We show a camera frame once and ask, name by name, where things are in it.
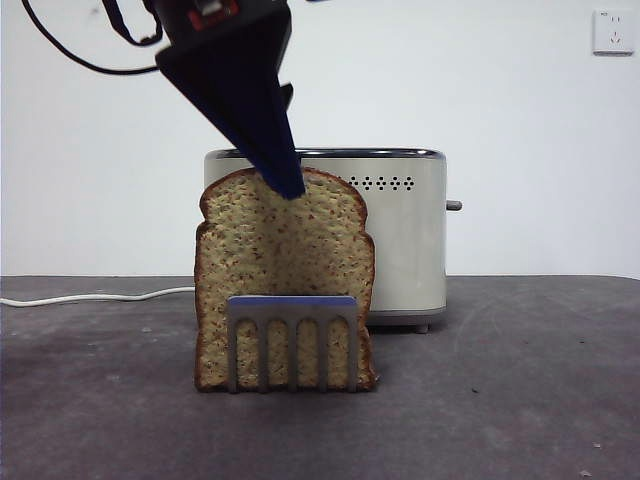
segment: black cable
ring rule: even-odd
[[[40,31],[42,35],[44,35],[44,37],[47,40],[49,40],[53,44],[54,47],[56,47],[65,57],[73,60],[76,63],[79,63],[80,65],[88,68],[89,70],[93,70],[94,72],[98,72],[98,73],[104,73],[107,75],[140,75],[142,73],[155,72],[156,70],[158,70],[157,65],[152,65],[149,67],[142,67],[142,68],[135,68],[131,70],[114,70],[112,68],[100,67],[98,65],[94,65],[93,63],[89,63],[86,60],[78,57],[74,53],[67,50],[64,45],[62,45],[53,35],[51,35],[51,33],[49,33],[49,31],[44,27],[44,25],[40,23],[40,20],[38,19],[35,12],[31,8],[31,4],[29,3],[29,0],[22,0],[22,5],[24,6],[24,9],[27,11],[27,15],[29,15],[29,18],[31,19],[33,24],[36,26],[36,28]]]

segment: dark gray tabletop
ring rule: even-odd
[[[5,278],[2,296],[184,278]],[[13,479],[640,479],[640,282],[459,277],[362,394],[197,393],[192,296],[2,310]]]

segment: toaster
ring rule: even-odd
[[[367,204],[366,229],[375,243],[376,277],[368,326],[414,326],[426,333],[447,304],[447,164],[434,150],[398,148],[299,149],[303,166],[342,178]],[[251,164],[238,150],[209,153],[205,188]]]

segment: toaster lever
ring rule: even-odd
[[[462,210],[462,202],[460,200],[447,200],[447,210],[453,212]]]

